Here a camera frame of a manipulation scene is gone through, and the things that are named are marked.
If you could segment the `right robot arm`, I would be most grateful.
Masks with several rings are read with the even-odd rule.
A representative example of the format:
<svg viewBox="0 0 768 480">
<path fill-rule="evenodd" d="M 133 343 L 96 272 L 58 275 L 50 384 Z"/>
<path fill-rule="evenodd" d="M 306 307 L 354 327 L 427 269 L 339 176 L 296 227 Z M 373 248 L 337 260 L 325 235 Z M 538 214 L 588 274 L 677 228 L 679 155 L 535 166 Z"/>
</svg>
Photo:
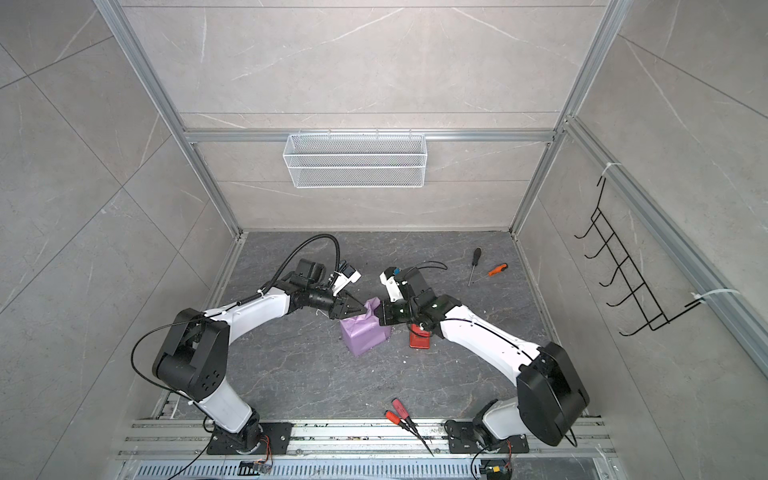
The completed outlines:
<svg viewBox="0 0 768 480">
<path fill-rule="evenodd" d="M 493 400 L 472 421 L 474 441 L 493 450 L 510 437 L 531 435 L 548 446 L 576 445 L 571 432 L 590 399 L 567 352 L 520 339 L 476 315 L 450 295 L 436 295 L 418 269 L 380 274 L 389 299 L 376 309 L 383 325 L 406 324 L 456 343 L 501 372 L 516 389 Z"/>
</svg>

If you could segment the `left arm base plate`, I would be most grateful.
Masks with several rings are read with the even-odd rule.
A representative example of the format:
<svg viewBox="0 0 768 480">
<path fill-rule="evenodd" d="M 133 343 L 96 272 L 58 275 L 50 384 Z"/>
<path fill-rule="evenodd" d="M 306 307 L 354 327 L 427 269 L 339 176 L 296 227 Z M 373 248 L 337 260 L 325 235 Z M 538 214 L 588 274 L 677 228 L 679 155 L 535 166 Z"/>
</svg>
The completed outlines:
<svg viewBox="0 0 768 480">
<path fill-rule="evenodd" d="M 284 455 L 294 424 L 290 422 L 248 423 L 239 433 L 227 432 L 213 426 L 212 440 L 206 449 L 208 455 Z"/>
</svg>

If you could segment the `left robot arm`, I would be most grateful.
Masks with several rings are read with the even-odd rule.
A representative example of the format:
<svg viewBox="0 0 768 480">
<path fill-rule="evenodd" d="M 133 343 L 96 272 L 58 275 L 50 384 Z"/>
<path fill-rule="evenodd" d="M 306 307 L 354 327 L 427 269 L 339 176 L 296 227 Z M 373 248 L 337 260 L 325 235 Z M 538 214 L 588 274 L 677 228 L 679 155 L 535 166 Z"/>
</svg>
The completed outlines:
<svg viewBox="0 0 768 480">
<path fill-rule="evenodd" d="M 166 333 L 149 374 L 153 386 L 188 400 L 212 423 L 215 448 L 249 454 L 265 448 L 260 416 L 230 381 L 233 350 L 244 338 L 273 320 L 309 308 L 341 321 L 376 316 L 380 302 L 358 299 L 334 281 L 289 274 L 255 296 L 201 311 L 187 308 L 146 333 Z"/>
</svg>

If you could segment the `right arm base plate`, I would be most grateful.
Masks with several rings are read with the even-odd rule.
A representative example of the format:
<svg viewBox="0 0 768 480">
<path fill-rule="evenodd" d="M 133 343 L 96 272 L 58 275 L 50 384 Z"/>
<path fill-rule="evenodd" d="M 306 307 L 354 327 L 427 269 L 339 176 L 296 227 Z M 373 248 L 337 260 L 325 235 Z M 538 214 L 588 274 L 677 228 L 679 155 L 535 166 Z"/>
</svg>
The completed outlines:
<svg viewBox="0 0 768 480">
<path fill-rule="evenodd" d="M 448 436 L 449 451 L 452 454 L 512 453 L 525 454 L 530 451 L 525 435 L 513 435 L 500 440 L 485 427 L 471 421 L 446 420 L 443 428 Z"/>
</svg>

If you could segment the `red tape dispenser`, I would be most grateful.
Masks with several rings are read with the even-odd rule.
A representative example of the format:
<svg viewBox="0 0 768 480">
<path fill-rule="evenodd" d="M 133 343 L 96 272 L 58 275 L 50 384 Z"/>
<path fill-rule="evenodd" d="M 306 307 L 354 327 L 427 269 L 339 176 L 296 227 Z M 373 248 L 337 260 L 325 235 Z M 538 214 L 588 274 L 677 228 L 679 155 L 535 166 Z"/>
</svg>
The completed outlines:
<svg viewBox="0 0 768 480">
<path fill-rule="evenodd" d="M 418 325 L 409 325 L 409 346 L 413 349 L 428 350 L 431 345 L 431 333 Z"/>
</svg>

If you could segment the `pink wrapping paper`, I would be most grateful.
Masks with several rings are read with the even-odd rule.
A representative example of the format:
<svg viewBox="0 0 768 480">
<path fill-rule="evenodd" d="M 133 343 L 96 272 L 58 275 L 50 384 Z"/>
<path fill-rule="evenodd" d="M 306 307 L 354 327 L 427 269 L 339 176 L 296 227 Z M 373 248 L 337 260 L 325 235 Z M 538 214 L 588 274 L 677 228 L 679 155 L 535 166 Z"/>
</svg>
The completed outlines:
<svg viewBox="0 0 768 480">
<path fill-rule="evenodd" d="M 342 340 L 348 350 L 356 357 L 366 353 L 388 340 L 392 334 L 391 326 L 382 326 L 381 300 L 371 298 L 365 303 L 366 311 L 340 321 Z"/>
</svg>

